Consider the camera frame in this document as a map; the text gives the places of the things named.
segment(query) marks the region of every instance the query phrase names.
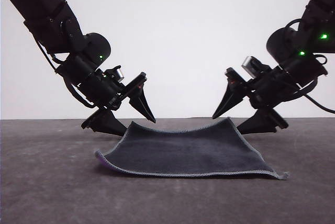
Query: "gray cloth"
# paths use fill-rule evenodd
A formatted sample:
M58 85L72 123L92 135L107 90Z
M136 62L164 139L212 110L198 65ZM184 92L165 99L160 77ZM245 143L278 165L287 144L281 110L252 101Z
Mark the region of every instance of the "gray cloth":
M230 118L188 131L162 131L132 122L109 152L96 151L106 167L161 177L267 174L283 179L236 129Z

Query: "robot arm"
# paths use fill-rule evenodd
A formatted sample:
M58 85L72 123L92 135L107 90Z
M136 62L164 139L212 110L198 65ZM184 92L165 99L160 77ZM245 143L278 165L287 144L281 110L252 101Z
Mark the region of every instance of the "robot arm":
M98 111L83 122L83 128L122 136L126 127L114 117L111 110L117 110L126 97L130 98L132 107L155 122L143 91L146 74L141 72L128 85L123 85L120 65L106 71L99 69L110 55L110 45L100 34L82 34L66 0L10 1L24 17L24 24L39 48L43 51L43 46L58 64L55 67L43 51L55 72L63 77L71 94L89 108L98 107ZM61 61L57 59L57 53L69 53L69 56Z
M291 28L294 23L299 23L297 31ZM228 87L213 118L240 103L245 96L257 111L239 125L242 134L287 128L287 122L273 108L302 96L335 113L307 95L316 87L317 78L328 74L323 67L327 58L315 53L335 53L335 0L310 0L302 18L273 33L266 48L278 66L272 69L256 58L248 57L242 67L252 76L249 81L233 68L227 69Z

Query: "white backdrop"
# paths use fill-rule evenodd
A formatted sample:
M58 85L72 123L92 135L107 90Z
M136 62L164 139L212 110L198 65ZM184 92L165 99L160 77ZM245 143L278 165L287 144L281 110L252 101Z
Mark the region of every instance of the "white backdrop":
M274 67L265 44L276 29L301 17L309 0L67 0L84 33L98 32L113 52L100 67L122 65L124 83L147 73L145 93L157 118L211 116L226 90L225 69L253 55ZM335 55L329 75L311 93L335 107ZM2 119L86 118L9 0L1 0ZM331 117L305 98L277 107L284 117ZM250 117L245 99L224 116ZM142 117L127 101L118 118Z

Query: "cable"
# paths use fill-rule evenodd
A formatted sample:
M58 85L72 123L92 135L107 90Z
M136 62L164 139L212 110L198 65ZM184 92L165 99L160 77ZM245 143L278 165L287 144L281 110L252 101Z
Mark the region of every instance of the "cable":
M333 113L335 114L335 110L329 109L321 104L319 104L317 101L315 101L313 98L311 98L309 95L307 95L306 93L302 92L300 89L297 89L297 87L295 87L294 85L291 85L289 83L286 83L284 81L280 81L280 80L275 80L276 82L285 84L286 86L289 86L292 89L295 89L296 92L301 93L303 96L305 96L308 100L310 100L313 104L315 104L317 107L319 107L320 109L328 112L328 113Z
M289 50L289 48L288 48L288 45L287 45L287 43L286 43L286 33L287 33L289 27L291 27L293 24L300 23L300 22L302 22L302 21L304 21L302 18L294 19L294 20L290 21L290 22L285 26L285 28L284 28L284 31L283 31L283 42L284 42L285 47L286 47L288 50Z
M35 42L37 43L37 46L40 48L40 50L42 51L43 55L46 57L48 63L51 65L51 67L56 70L56 67L53 66L52 62L50 61L50 59L48 58L48 55L46 54L46 52L44 51L44 49L42 48L41 44L39 43L39 41L37 40L36 37L33 37L35 39Z
M314 57L315 57L315 58L324 58L325 61L324 61L323 63L321 63L322 65L328 63L328 59L327 59L327 57L324 56L324 55L314 55Z

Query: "green led light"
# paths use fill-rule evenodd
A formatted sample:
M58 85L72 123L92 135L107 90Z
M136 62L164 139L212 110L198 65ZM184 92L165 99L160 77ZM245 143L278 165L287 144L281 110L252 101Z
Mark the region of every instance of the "green led light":
M328 35L327 34L322 34L321 36L320 36L320 39L327 39L328 38Z

